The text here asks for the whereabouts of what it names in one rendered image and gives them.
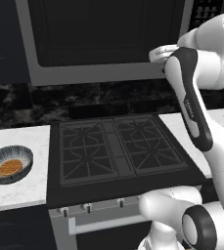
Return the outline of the black gas hob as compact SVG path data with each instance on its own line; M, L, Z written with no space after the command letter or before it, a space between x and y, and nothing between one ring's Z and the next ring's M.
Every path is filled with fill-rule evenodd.
M51 125L49 208L204 182L200 168L156 115L98 117Z

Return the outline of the grey oven door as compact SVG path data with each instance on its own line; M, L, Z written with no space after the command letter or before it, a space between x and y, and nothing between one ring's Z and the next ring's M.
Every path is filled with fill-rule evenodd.
M75 218L78 226L140 215L137 196L125 197L124 207L120 208L117 199L91 203L92 211L88 214L83 205L68 206L67 217L60 213L60 208L50 209L58 250L136 250L140 241L147 235L150 222L143 222L112 229L90 231L77 235L68 233L68 219Z

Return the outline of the grey and black microwave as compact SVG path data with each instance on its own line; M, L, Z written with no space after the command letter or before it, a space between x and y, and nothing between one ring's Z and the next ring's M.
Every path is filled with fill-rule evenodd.
M149 51L203 23L222 0L16 0L34 86L161 78Z

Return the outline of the dark wall cupboard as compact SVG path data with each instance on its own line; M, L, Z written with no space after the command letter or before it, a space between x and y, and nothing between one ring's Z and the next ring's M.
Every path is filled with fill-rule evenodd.
M15 0L0 0L0 84L30 81Z

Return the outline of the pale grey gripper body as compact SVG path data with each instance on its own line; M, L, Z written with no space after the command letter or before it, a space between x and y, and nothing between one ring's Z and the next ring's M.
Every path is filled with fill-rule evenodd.
M176 44L157 47L149 52L151 63L165 63L179 47Z

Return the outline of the dark base cupboard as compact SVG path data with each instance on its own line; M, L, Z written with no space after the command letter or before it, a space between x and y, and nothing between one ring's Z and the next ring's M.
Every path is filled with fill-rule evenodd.
M0 250L58 250L47 206L0 211Z

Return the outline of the round orange waffle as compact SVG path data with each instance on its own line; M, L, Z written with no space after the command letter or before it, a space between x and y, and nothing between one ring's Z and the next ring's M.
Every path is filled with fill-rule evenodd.
M1 176L11 176L22 169L22 162L19 159L10 159L0 166Z

